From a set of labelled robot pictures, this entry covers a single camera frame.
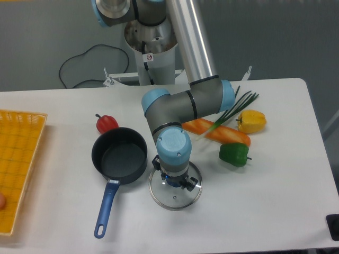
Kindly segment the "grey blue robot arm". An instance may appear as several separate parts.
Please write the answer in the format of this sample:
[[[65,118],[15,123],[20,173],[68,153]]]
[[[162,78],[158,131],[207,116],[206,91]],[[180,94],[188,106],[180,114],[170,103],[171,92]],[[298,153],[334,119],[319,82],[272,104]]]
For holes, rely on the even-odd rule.
[[[159,156],[162,179],[193,190],[188,176],[191,140],[185,122],[230,109],[235,93],[213,62],[196,1],[92,1],[102,26],[125,23],[139,82],[155,85],[142,107]]]

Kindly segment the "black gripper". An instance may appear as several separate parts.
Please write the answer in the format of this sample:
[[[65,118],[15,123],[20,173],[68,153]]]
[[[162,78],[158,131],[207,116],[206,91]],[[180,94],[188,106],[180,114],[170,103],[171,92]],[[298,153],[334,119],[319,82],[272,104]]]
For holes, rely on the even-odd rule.
[[[198,180],[194,177],[188,178],[189,162],[178,166],[164,163],[159,155],[152,160],[152,164],[156,171],[160,172],[160,177],[172,187],[181,187],[189,192],[196,187]]]

